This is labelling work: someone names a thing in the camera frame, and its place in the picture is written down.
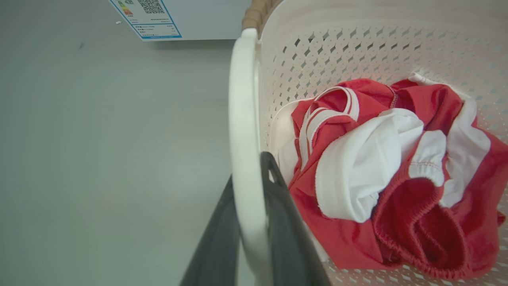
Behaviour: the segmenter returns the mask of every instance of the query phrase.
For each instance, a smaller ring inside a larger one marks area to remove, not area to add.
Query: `perforated basket wall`
[[[392,84],[418,72],[451,84],[476,99],[479,126],[508,143],[508,47],[505,36],[461,27],[347,25],[294,31],[283,42],[263,47],[260,132],[270,150],[270,126],[286,104],[314,97],[341,81],[370,78]],[[505,191],[498,209],[508,214]],[[393,271],[324,267],[336,285],[499,285],[508,284],[508,224],[499,229],[500,254],[480,279],[450,282],[404,266]]]

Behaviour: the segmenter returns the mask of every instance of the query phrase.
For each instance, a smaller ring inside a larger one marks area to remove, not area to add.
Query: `red and white garment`
[[[338,268],[460,279],[495,263],[508,147],[477,128],[473,100],[433,83],[353,80],[293,112],[296,151],[279,160],[297,154],[290,192]]]

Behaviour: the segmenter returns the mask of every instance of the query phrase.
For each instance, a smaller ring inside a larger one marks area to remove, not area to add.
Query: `label sticker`
[[[109,0],[141,39],[181,38],[161,0]]]

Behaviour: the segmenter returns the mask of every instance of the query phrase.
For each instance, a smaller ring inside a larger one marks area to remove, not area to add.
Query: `red clothing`
[[[472,103],[464,105],[447,85],[418,86],[403,80],[389,88],[358,79],[339,86],[356,94],[357,118],[351,116],[352,104],[348,105],[343,90],[300,102],[292,113],[299,161],[289,184],[302,218],[335,265],[394,269],[410,263],[446,279],[487,273],[498,253],[497,227],[504,221],[496,208],[508,181],[508,147],[477,129],[475,113],[470,113]],[[380,193],[371,219],[358,223],[323,215],[315,192],[316,168],[323,152],[347,132],[391,107],[414,112],[427,132]],[[325,110],[338,113],[329,112],[317,123],[309,118]],[[478,143],[468,138],[468,130],[486,136]],[[463,143],[465,150],[474,149],[477,155],[472,160],[480,162],[478,166],[467,164],[467,152],[461,148],[457,152],[451,149],[456,142]],[[303,166],[302,150],[307,152]],[[472,178],[457,175],[462,165],[473,166],[468,170]]]

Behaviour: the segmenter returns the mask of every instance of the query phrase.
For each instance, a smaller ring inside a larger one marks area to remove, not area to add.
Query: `basket handle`
[[[242,245],[257,285],[272,285],[267,213],[260,165],[254,28],[235,42],[229,71],[229,142],[236,213]]]
[[[282,2],[282,0],[252,0],[242,19],[242,30],[255,28],[261,36],[268,16]]]

